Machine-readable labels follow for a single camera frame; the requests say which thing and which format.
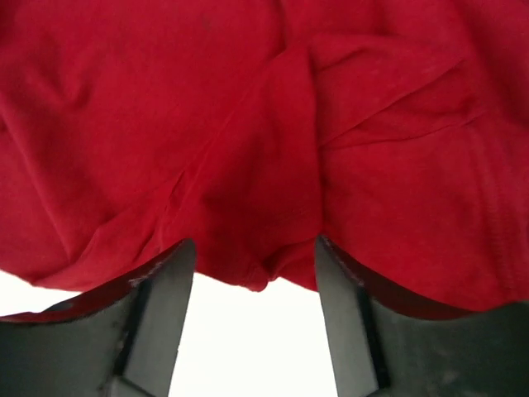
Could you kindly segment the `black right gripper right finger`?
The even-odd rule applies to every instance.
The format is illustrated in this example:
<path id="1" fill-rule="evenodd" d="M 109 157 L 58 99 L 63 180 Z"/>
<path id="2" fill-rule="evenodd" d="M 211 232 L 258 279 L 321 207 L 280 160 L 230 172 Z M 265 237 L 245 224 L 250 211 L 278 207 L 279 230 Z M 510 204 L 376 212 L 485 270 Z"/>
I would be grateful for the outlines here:
<path id="1" fill-rule="evenodd" d="M 325 237 L 314 256 L 338 395 L 527 395 L 527 303 L 457 313 L 389 280 L 368 282 Z"/>

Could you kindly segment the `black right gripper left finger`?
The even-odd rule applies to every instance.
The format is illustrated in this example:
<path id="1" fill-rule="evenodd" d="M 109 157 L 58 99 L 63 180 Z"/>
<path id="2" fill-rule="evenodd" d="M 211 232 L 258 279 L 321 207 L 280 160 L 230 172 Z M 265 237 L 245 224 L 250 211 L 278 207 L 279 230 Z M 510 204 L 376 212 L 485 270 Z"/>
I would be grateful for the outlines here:
<path id="1" fill-rule="evenodd" d="M 185 239 L 41 313 L 1 318 L 3 396 L 166 396 L 195 271 Z"/>

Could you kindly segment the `red t-shirt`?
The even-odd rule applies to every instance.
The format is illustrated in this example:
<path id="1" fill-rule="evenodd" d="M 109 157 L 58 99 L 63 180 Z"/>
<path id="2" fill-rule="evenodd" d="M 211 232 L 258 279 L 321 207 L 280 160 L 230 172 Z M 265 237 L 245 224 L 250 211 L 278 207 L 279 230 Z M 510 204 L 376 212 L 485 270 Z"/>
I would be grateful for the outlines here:
<path id="1" fill-rule="evenodd" d="M 1 268 L 87 291 L 190 238 L 316 286 L 528 297 L 525 1 L 4 1 Z"/>

